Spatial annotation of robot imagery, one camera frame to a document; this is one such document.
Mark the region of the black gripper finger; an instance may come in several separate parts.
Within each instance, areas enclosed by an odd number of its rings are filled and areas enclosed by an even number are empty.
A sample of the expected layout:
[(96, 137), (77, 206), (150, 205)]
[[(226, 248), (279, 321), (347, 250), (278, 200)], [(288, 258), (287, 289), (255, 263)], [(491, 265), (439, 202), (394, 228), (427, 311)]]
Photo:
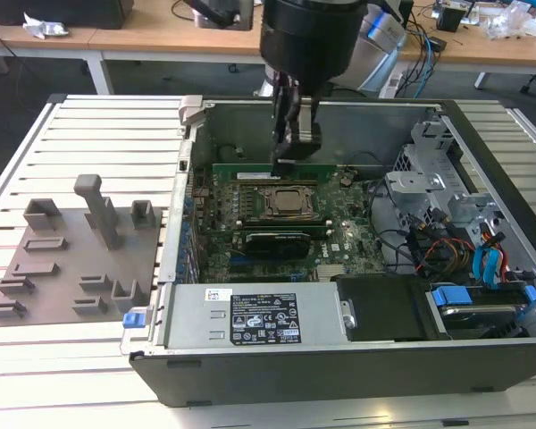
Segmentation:
[(297, 82), (288, 74), (276, 73), (275, 79), (272, 176), (286, 177), (302, 155), (298, 125), (301, 97)]
[(293, 121), (293, 157), (308, 158), (322, 145), (321, 130), (315, 121), (317, 104), (311, 97), (301, 97)]

